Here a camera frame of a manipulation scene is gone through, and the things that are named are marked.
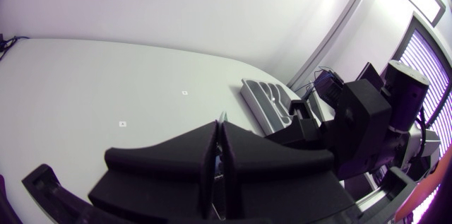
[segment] gray metal part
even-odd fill
[[[425,141],[422,157],[432,155],[437,150],[439,151],[439,145],[441,144],[441,139],[439,139],[439,136],[435,131],[428,129],[426,131],[426,137],[427,139]]]

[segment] window frame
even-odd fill
[[[417,30],[420,35],[427,41],[433,52],[436,54],[436,57],[438,58],[441,65],[444,67],[444,70],[449,77],[449,82],[446,87],[446,91],[444,92],[443,96],[441,97],[441,100],[438,103],[438,106],[436,106],[432,116],[427,121],[426,127],[429,128],[438,117],[440,111],[442,110],[444,104],[447,101],[447,98],[452,90],[452,66],[449,63],[446,55],[443,53],[442,48],[438,45],[437,41],[432,37],[432,33],[426,29],[426,27],[422,24],[422,22],[417,19],[416,16],[413,16],[411,19],[411,22],[408,26],[408,29],[405,31],[405,34],[403,36],[402,41],[397,47],[397,50],[394,52],[394,55],[391,59],[400,60],[403,53],[405,52],[408,43],[410,43],[411,37],[413,36],[415,30]]]

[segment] black foam block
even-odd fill
[[[217,122],[156,146],[109,149],[109,170],[90,192],[93,205],[129,220],[206,217],[212,199]]]

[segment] blue cable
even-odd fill
[[[318,83],[318,82],[320,82],[320,81],[322,81],[322,80],[324,80],[324,79],[326,79],[326,78],[332,78],[332,77],[334,77],[333,74],[327,73],[326,75],[323,75],[323,76],[317,78],[316,80],[314,80],[314,82],[307,83],[307,84],[305,84],[304,86],[300,86],[298,89],[294,90],[294,93],[296,93],[297,91],[301,90],[303,87],[308,86],[308,85],[310,85],[310,84],[314,84],[314,87],[315,87],[315,86],[316,86],[316,83]]]

